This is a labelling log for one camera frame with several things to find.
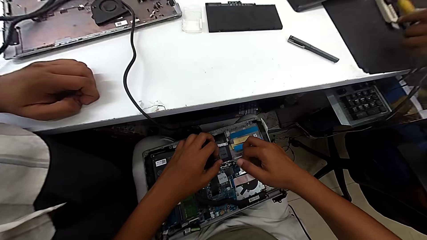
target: forearm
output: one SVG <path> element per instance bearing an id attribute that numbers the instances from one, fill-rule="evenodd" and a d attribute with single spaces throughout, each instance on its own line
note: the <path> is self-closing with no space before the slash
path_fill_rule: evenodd
<path id="1" fill-rule="evenodd" d="M 292 191 L 316 209 L 340 240 L 400 239 L 312 176 L 301 178 Z"/>
<path id="2" fill-rule="evenodd" d="M 168 189 L 154 185 L 144 196 L 114 240 L 150 240 L 179 203 Z"/>

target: floor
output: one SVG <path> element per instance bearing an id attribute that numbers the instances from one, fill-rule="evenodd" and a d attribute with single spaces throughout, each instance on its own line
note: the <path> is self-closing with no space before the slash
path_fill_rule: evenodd
<path id="1" fill-rule="evenodd" d="M 282 139 L 285 136 L 298 135 L 300 133 L 299 129 L 291 129 L 287 131 L 285 134 L 278 135 L 278 133 L 270 134 L 271 140 L 273 138 Z M 334 136 L 336 143 L 344 143 L 344 134 L 339 134 Z M 298 138 L 304 144 L 328 155 L 327 143 L 326 139 L 308 139 L 305 137 Z M 287 140 L 278 140 L 276 143 L 280 146 L 287 146 Z M 320 168 L 322 168 L 326 162 L 318 157 L 306 152 L 301 148 L 291 147 L 295 154 L 295 163 L 300 167 L 306 169 L 311 174 L 317 172 Z M 347 152 L 343 145 L 337 144 L 337 148 L 342 158 L 348 158 Z M 292 152 L 287 150 L 287 153 L 292 158 Z M 335 175 L 333 172 L 325 175 L 320 179 L 326 186 L 335 191 L 338 194 L 342 194 L 340 188 L 338 187 L 338 183 L 336 181 Z M 345 181 L 350 192 L 350 195 L 353 199 L 353 203 L 363 209 L 365 212 L 373 216 L 380 223 L 385 225 L 388 229 L 394 232 L 403 240 L 427 240 L 427 236 L 417 232 L 416 230 L 402 225 L 393 220 L 387 219 L 376 212 L 366 201 L 363 196 L 359 185 L 355 183 L 347 170 L 345 170 Z M 313 240 L 333 240 L 336 239 L 333 232 L 329 229 L 325 221 L 320 217 L 320 215 L 314 210 L 314 208 L 308 204 L 304 199 L 298 196 L 296 193 L 288 192 L 288 202 L 291 206 L 294 207 L 297 215 L 304 222 L 307 232 Z"/>

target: yellow tape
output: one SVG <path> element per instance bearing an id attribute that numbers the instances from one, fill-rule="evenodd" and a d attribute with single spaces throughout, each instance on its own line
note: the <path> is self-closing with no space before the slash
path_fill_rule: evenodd
<path id="1" fill-rule="evenodd" d="M 235 145 L 238 145 L 238 144 L 246 141 L 246 139 L 248 139 L 249 136 L 251 136 L 251 135 L 243 136 L 243 137 L 240 137 L 240 138 L 235 138 L 235 139 L 233 139 L 233 142 L 234 142 Z"/>

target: hand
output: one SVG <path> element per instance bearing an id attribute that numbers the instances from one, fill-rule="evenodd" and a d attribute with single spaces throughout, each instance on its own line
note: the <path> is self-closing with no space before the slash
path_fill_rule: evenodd
<path id="1" fill-rule="evenodd" d="M 98 98 L 92 71 L 72 59 L 34 62 L 0 76 L 0 112 L 53 120 L 77 114 Z"/>
<path id="2" fill-rule="evenodd" d="M 261 167 L 251 163 L 250 158 L 261 160 Z M 293 190 L 299 179 L 311 176 L 298 167 L 281 147 L 252 136 L 243 143 L 243 157 L 237 160 L 237 164 L 262 183 L 275 188 Z"/>
<path id="3" fill-rule="evenodd" d="M 210 141 L 202 148 L 205 141 Z M 214 137 L 208 133 L 192 134 L 179 142 L 175 153 L 163 170 L 156 185 L 172 191 L 171 197 L 181 201 L 190 194 L 205 187 L 219 172 L 222 160 L 217 160 L 208 170 L 204 170 L 206 161 L 211 154 L 218 156 L 219 147 Z"/>
<path id="4" fill-rule="evenodd" d="M 405 31 L 407 37 L 403 44 L 415 48 L 417 52 L 427 54 L 427 9 L 415 11 L 399 18 L 399 23 L 416 23 Z"/>

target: black pen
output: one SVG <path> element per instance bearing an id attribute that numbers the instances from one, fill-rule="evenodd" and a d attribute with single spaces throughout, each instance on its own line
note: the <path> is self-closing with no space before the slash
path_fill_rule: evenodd
<path id="1" fill-rule="evenodd" d="M 314 46 L 312 46 L 312 45 L 304 42 L 303 40 L 300 40 L 300 39 L 298 39 L 292 35 L 289 37 L 288 42 L 292 43 L 293 45 L 296 45 L 300 48 L 307 49 L 307 50 L 309 50 L 309 51 L 311 51 L 311 52 L 313 52 L 313 53 L 315 53 L 321 57 L 326 58 L 327 60 L 330 60 L 333 62 L 338 62 L 338 60 L 339 60 L 339 58 L 334 57 L 331 54 L 324 52 L 324 51 L 320 50 L 319 48 L 314 47 Z"/>

